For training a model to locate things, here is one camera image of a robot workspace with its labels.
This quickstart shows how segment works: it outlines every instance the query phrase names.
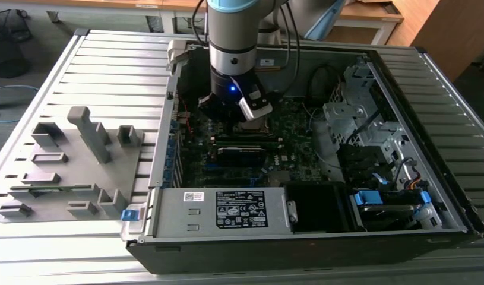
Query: motherboard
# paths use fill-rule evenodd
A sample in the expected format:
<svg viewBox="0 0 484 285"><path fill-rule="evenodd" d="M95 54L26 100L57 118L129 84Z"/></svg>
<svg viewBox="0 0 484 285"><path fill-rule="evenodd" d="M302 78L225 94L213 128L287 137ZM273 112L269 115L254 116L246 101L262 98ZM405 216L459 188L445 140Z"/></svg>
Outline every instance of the motherboard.
<svg viewBox="0 0 484 285"><path fill-rule="evenodd" d="M269 116L251 122L215 122L194 109L179 113L179 122L186 126L183 187L267 187L326 179L303 99L285 99Z"/></svg>

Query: barcode sticker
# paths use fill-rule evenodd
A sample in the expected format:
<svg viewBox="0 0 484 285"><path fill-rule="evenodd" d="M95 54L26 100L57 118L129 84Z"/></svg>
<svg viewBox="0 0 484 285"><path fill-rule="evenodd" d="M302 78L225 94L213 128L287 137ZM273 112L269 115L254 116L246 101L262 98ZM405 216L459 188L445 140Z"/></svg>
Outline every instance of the barcode sticker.
<svg viewBox="0 0 484 285"><path fill-rule="evenodd" d="M158 5L146 5L146 4L137 4L137 8L154 8L158 9Z"/></svg>
<svg viewBox="0 0 484 285"><path fill-rule="evenodd" d="M203 202L205 192L185 192L185 202Z"/></svg>

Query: floor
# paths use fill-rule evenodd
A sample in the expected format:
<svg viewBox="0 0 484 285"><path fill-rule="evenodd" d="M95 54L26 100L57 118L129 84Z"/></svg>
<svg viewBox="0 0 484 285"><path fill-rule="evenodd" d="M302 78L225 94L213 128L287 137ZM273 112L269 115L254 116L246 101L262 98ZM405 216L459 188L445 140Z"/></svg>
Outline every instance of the floor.
<svg viewBox="0 0 484 285"><path fill-rule="evenodd" d="M0 85L30 85L41 87L55 61L71 39L77 28L121 31L150 31L146 17L127 15L95 15L61 13L62 22L54 24L43 11L27 11L30 29L35 38L22 44L33 70L26 75L5 80ZM187 22L179 19L179 29L187 32ZM455 85L484 120L484 72L470 67L457 80ZM18 119L34 98L30 89L0 90L0 120ZM17 123L0 123L0 149L14 130Z"/></svg>

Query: wooden cabinet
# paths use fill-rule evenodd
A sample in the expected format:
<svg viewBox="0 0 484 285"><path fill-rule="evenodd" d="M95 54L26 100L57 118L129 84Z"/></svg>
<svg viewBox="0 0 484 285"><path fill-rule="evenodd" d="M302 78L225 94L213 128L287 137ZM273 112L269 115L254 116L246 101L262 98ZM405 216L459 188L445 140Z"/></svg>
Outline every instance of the wooden cabinet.
<svg viewBox="0 0 484 285"><path fill-rule="evenodd" d="M484 50L484 0L394 0L405 16L389 45L423 47L454 81Z"/></svg>

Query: blue plastic clip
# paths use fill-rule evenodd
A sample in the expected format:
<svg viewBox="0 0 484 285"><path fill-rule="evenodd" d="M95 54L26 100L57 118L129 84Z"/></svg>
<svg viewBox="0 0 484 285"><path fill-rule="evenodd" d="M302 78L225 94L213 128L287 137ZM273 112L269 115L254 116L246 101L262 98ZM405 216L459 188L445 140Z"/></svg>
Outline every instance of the blue plastic clip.
<svg viewBox="0 0 484 285"><path fill-rule="evenodd" d="M139 210L123 210L122 211L122 220L123 221L139 221L141 220L141 211Z"/></svg>
<svg viewBox="0 0 484 285"><path fill-rule="evenodd" d="M355 194L355 201L358 206L363 205L383 205L383 199L379 191L365 190Z"/></svg>
<svg viewBox="0 0 484 285"><path fill-rule="evenodd" d="M423 191L421 194L422 194L422 199L423 199L425 204L429 204L430 202L433 202L431 194L429 194L427 191Z"/></svg>

